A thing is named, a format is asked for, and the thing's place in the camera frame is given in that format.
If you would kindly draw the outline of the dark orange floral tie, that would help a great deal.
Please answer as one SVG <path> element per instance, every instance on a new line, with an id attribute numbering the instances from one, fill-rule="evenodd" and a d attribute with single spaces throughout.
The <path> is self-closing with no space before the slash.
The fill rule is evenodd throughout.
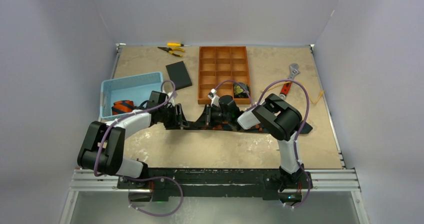
<path id="1" fill-rule="evenodd" d="M 249 129 L 232 129 L 232 127 L 226 123 L 222 122 L 216 126 L 206 126 L 205 122 L 194 122 L 189 121 L 189 126 L 185 127 L 185 130 L 212 130 L 212 131 L 233 131 L 233 132 L 239 132 L 239 133 L 263 133 L 263 134 L 269 134 L 269 131 L 262 125 L 257 124 Z"/>

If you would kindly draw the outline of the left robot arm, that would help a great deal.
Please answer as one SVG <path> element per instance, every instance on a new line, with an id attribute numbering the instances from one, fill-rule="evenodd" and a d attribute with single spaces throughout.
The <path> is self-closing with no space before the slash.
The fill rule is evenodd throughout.
<path id="1" fill-rule="evenodd" d="M 135 109 L 108 122 L 93 121 L 85 134 L 77 156 L 77 164 L 102 174 L 123 176 L 138 189 L 149 183 L 148 164 L 124 157 L 125 141 L 137 132 L 156 124 L 167 130 L 188 127 L 182 106 L 174 103 L 174 93 L 152 91 L 145 107 Z"/>

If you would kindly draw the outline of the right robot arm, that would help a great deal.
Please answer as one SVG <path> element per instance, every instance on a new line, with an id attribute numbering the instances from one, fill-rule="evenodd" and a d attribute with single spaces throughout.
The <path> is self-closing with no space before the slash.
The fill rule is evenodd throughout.
<path id="1" fill-rule="evenodd" d="M 288 188 L 300 182 L 301 161 L 295 138 L 303 122 L 300 112 L 275 94 L 261 104 L 242 111 L 230 95 L 212 98 L 196 121 L 189 122 L 189 130 L 232 131 L 239 133 L 270 134 L 277 140 L 280 180 Z"/>

